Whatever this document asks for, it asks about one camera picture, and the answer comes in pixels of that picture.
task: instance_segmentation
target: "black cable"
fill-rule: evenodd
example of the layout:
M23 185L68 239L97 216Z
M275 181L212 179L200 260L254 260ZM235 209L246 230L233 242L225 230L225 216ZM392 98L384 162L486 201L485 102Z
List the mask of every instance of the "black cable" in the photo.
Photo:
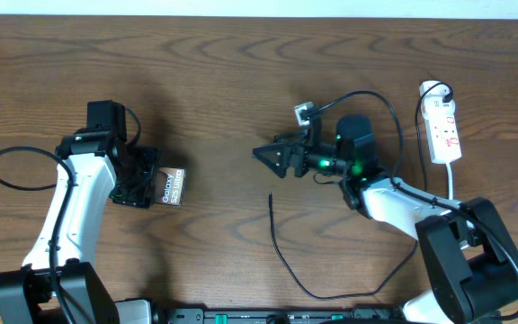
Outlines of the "black cable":
M340 96L339 98L335 99L333 102L328 103L325 106L323 106L322 108L318 109L317 111L311 113L310 115L308 115L308 118L312 118L312 117L314 117L316 115L319 115L324 110L326 110L326 109L334 106L335 104L338 104L338 103L342 102L344 99L349 98L349 97L354 96L354 95L373 95L373 96L379 98L387 106L387 108L391 112L391 116L393 117L393 120L395 121L395 124L397 125L397 133L398 133L399 137L400 138L403 137L403 132L401 130L401 125L399 124L399 119L397 117L397 114L395 113L395 108L393 107L393 105L391 105L389 100L387 100L387 98L385 98L383 95L381 95L379 93L376 93L374 91L371 91L371 90L359 90L359 91L353 91L353 92L351 92L349 94L344 94L344 95ZM395 164L395 168L394 169L397 169L399 164L400 164L400 161L397 160L397 163ZM349 169L350 169L350 167L347 166L345 168L344 174L343 174L343 180L342 181L343 181L345 187L346 187L346 182L348 180L347 179L348 178L347 177L347 171ZM313 175L313 180L315 182L317 182L317 179L315 178L316 175L317 174ZM399 271L399 269L401 269L401 267L403 267L405 265L405 263L415 254L415 252L417 250L417 246L418 246L418 243L415 242L415 244L413 245L413 248L411 249L411 252L409 252L409 254L385 278L385 280L383 280L383 282L379 285L379 287L376 290L374 290L372 292L359 292L359 293L349 293L349 294L343 294L343 295L337 295L337 296L319 297L319 296L316 296L315 294L311 293L310 291L308 291L305 288L305 286L303 286L303 284L301 284L301 282L299 281L297 276L291 270L289 264L287 264L287 261L285 261L285 258L281 254L281 251L277 247L277 241L275 240L275 232L274 232L273 212L272 212L272 194L271 193L269 193L269 213L270 213L270 217L271 217L271 237L272 237L273 247L275 248L275 252L279 256L279 258L281 259L281 261L283 262L283 264L285 265L285 267L287 268L287 270L291 274L291 277L293 277L293 280L295 280L295 283L297 283L299 288L301 288L301 290L307 296L309 296L309 297L311 297L311 298L313 298L315 300L318 300L318 301L329 301L329 300L342 299L342 298L372 296L372 295L377 294L378 292L380 292L380 290L383 288L383 286L385 286L385 284L387 284L387 282L391 279L391 277L393 277L393 275L395 275L397 273L397 271Z
M423 148L421 146L421 129L419 128L419 110L421 110L421 103L423 102L424 97L431 92L435 87L437 86L447 86L449 88L449 93L445 95L443 98L444 102L449 102L453 97L453 88L451 88L450 85L447 85L444 82L438 82L434 84L433 86L429 87L423 94L421 95L421 98L419 98L419 102L417 103L417 107L415 109L415 128L417 130L417 147L419 148L419 161L421 162L421 171L423 171L423 191L427 192L428 190L428 180L427 180L427 171L424 166L424 159L423 159Z
M287 268L287 271L289 271L289 274L291 275L293 280L295 280L295 283L299 286L299 288L301 288L301 290L307 296L309 296L309 297L311 297L311 298L313 298L314 300L317 300L317 301L331 301L331 300L337 300L337 299L342 299L342 298L372 296L372 295L377 294L378 292L381 291L381 289L383 289L385 284L387 284L387 282L393 277L393 275L395 275L395 273L402 266L404 266L407 261L409 261L409 259L413 256L413 254L417 250L417 246L418 246L418 243L416 241L415 244L413 245L413 249L411 250L411 252L403 259L403 261L401 261L401 263L399 263L399 265L397 265L397 267L395 267L395 269L393 269L393 271L391 271L391 273L385 278L385 280L383 280L383 282L379 285L379 287L377 287L377 289L375 289L374 291L372 291L372 292L348 293L348 294L342 294L342 295L336 295L336 296L320 297L320 296L317 296L317 295L311 293L310 291L307 290L307 288L305 288L305 286L301 283L299 278L295 275L295 273L293 273L293 270L291 270L291 267L289 266L289 264L287 263L287 261L285 260L283 255L281 254L281 251L279 250L279 247L277 246L277 239L275 238L275 220L274 220L274 217L273 217L273 195L272 195L272 193L269 193L269 218L270 218L270 221L271 221L271 240L272 240L272 243L273 243L273 247L275 248L275 253L277 253L277 256L283 262L283 265Z
M349 94L344 94L344 95L338 97L337 99L335 99L331 103L328 103L328 104L324 105L323 107L317 109L316 111L314 111L312 113L309 113L307 115L307 117L308 118L312 118L314 116L317 116L317 115L323 113L325 110L333 107L336 104L341 103L343 100L345 100L345 99L347 99L347 98L349 98L351 96L354 96L354 95L373 95L373 96L376 96L391 110L391 113L395 112L395 110L393 109L393 106L391 106L391 103L389 103L389 101L384 96L382 96L381 94L378 94L378 93L376 93L374 91L371 91L371 90L357 90L357 91L350 92Z
M141 137L141 122L139 121L139 118L137 118L137 115L129 108L125 108L127 113L133 117L135 120L135 123L137 124L137 133L135 134L135 137L127 144L129 147L134 147L135 144L139 142L139 138Z
M58 274L56 269L56 257L57 257L57 250L58 250L58 237L59 237L59 230L61 229L61 223L63 221L63 217L65 216L65 211L67 208L67 203L69 201L69 197L71 196L71 192L73 191L73 186L75 183L75 178L73 176L73 172L67 166L67 164L59 157L56 157L52 153L41 149L41 148L33 148L33 147L11 147L11 148L4 148L0 150L0 157L3 154L15 152L15 151L28 151L28 152L34 152L39 153L41 155L44 155L48 158L53 159L55 162L57 162L67 173L67 190L65 193L65 196L63 197L63 202L61 203L61 207L59 208L58 217L55 221L55 225L53 226L53 231L51 234L51 239L49 240L49 278L51 281L51 288L55 292L59 306L61 307L61 310L63 310L67 321L70 324L75 324L75 319L73 318L73 314L71 313L71 310L69 309L69 306L67 305L65 296L63 295L63 291L61 290L61 286L58 282ZM24 191L36 191L36 190L44 190L44 189L50 189L55 187L55 185L46 185L42 187L23 187L15 184L10 184L6 182L5 180L0 178L0 184L7 186L9 188L17 189L17 190L24 190Z
M330 175L324 175L320 172L316 172L314 175L313 175L313 181L315 181L316 184L318 185L339 185L341 182L340 181L318 181L317 180L317 175L322 175L322 176L330 176Z

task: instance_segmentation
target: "wood grain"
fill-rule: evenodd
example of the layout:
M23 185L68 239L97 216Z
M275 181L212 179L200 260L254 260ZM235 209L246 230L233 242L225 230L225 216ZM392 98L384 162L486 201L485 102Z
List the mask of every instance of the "wood grain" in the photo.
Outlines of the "wood grain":
M515 21L0 16L0 149L52 150L85 125L88 101L111 98L135 110L141 143L163 148L167 165L187 167L180 208L108 203L96 270L115 300L147 295L210 308L401 303L429 286L420 254L372 298L320 302L299 290L272 250L270 191L282 253L314 293L373 290L412 241L348 211L336 187L277 178L251 149L296 129L295 104L372 89L396 107L406 137L401 176L420 185L413 112L428 78L456 93L464 156L453 165L456 196L491 199L518 246ZM370 116L381 161L392 166L393 121L371 98L328 112L326 135L353 112ZM433 193L444 194L444 167L428 170ZM23 154L2 158L0 173L25 185L55 179L49 161ZM52 194L0 185L0 272L21 265Z

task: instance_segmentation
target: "white power strip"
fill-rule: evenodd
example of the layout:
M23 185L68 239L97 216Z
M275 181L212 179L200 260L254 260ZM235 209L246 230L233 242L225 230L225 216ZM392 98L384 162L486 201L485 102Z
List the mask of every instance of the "white power strip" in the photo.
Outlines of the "white power strip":
M427 92L421 102L421 114L427 130L431 162L447 166L449 199L453 199L451 162L461 157L459 133L454 115L455 102L452 99L448 103L444 102L445 95L452 90L446 85L437 85L438 83L439 81L431 80L419 86L421 96Z

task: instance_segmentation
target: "white plug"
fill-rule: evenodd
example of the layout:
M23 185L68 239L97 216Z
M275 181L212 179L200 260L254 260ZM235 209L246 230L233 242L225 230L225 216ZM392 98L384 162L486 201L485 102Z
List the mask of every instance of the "white plug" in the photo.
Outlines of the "white plug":
M423 95L439 81L425 81L419 86ZM429 153L435 164L449 164L461 157L459 133L455 122L455 102L443 102L443 97L450 92L446 85L438 85L429 91L421 102L421 114L427 130Z
M314 106L315 105L311 102L302 103L295 106L295 116L297 117L297 123L300 127L307 127L310 125L311 122L308 119L303 119L303 117L301 117L301 113L306 112Z

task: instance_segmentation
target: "white wall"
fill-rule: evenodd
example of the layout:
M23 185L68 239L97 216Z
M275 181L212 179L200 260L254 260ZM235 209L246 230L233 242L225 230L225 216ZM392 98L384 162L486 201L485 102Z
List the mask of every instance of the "white wall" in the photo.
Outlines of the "white wall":
M0 0L0 14L518 19L518 0Z

